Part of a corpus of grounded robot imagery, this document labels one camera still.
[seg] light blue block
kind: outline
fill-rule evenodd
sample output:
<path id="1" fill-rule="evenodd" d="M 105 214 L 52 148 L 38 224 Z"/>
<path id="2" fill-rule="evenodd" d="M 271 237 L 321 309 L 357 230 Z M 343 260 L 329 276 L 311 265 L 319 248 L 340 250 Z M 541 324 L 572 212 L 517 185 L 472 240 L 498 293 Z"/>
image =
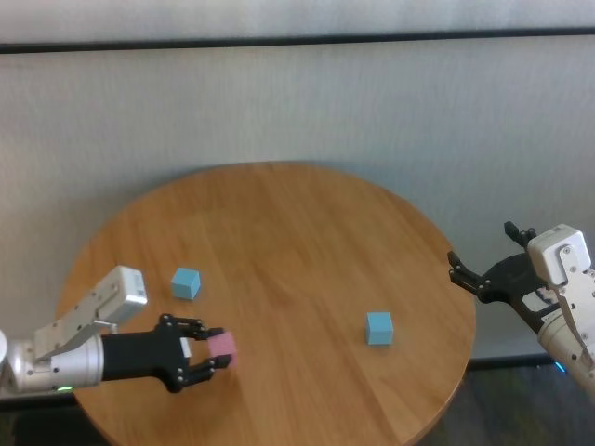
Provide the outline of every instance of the light blue block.
<path id="1" fill-rule="evenodd" d="M 365 335 L 368 346 L 389 346 L 392 344 L 394 329 L 390 313 L 368 313 Z"/>
<path id="2" fill-rule="evenodd" d="M 201 288 L 201 275 L 198 271 L 178 268 L 171 280 L 171 292 L 180 299 L 193 300 Z"/>

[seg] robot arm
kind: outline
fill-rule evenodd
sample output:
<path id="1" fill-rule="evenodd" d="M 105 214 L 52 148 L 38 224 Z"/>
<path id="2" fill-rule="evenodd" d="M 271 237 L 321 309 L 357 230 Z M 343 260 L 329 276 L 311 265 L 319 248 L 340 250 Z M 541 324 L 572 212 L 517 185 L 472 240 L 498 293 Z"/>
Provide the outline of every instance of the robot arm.
<path id="1" fill-rule="evenodd" d="M 61 319 L 32 338 L 6 340 L 0 332 L 0 386 L 13 393 L 89 387 L 101 381 L 153 376 L 170 392 L 210 379 L 231 355 L 191 365 L 189 339 L 223 333 L 200 320 L 164 314 L 150 332 L 118 334 L 117 326 L 147 304 L 140 271 L 116 267 Z M 109 327 L 111 334 L 101 335 Z"/>
<path id="2" fill-rule="evenodd" d="M 448 254 L 451 282 L 481 302 L 511 305 L 547 353 L 595 397 L 595 270 L 583 234 L 566 225 L 537 235 L 505 225 L 524 252 L 496 263 L 483 276 Z M 536 292 L 548 305 L 532 311 L 523 299 Z"/>

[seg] white wall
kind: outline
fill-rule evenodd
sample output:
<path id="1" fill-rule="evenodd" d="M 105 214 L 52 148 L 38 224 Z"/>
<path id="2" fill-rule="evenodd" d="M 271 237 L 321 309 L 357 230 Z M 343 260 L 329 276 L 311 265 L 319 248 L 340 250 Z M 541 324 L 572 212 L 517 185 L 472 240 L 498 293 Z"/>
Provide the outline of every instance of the white wall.
<path id="1" fill-rule="evenodd" d="M 574 28 L 591 0 L 5 0 L 0 42 L 245 38 Z"/>
<path id="2" fill-rule="evenodd" d="M 23 335 L 52 320 L 69 266 L 110 215 L 215 164 L 303 160 L 368 178 L 477 269 L 517 252 L 509 218 L 591 236 L 594 44 L 0 56 L 0 327 Z M 478 316 L 476 357 L 538 351 L 508 308 Z"/>

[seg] floor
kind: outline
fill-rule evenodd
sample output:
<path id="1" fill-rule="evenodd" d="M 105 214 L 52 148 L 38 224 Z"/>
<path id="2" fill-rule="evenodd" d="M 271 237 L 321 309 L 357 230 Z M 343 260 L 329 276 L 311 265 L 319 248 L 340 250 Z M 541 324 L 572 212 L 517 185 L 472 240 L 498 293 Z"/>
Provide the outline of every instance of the floor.
<path id="1" fill-rule="evenodd" d="M 593 438 L 595 404 L 549 365 L 468 372 L 446 414 L 418 446 L 590 446 Z M 73 406 L 0 413 L 5 445 L 107 443 Z"/>

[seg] wooden tabletop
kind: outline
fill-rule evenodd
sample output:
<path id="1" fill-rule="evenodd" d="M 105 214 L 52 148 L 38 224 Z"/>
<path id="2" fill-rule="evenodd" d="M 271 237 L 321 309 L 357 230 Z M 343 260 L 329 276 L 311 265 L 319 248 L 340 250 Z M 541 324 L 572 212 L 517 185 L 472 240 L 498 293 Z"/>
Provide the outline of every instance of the wooden tabletop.
<path id="1" fill-rule="evenodd" d="M 449 281 L 449 249 L 407 201 L 322 167 L 239 164 L 172 182 L 91 239 L 58 314 L 114 266 L 140 269 L 149 304 L 122 331 L 164 312 L 201 318 L 233 333 L 238 366 L 179 394 L 143 378 L 76 398 L 116 445 L 410 444 L 471 352 L 475 310 Z M 201 271 L 194 302 L 170 294 L 178 267 Z M 368 311 L 391 313 L 392 346 L 366 345 Z"/>

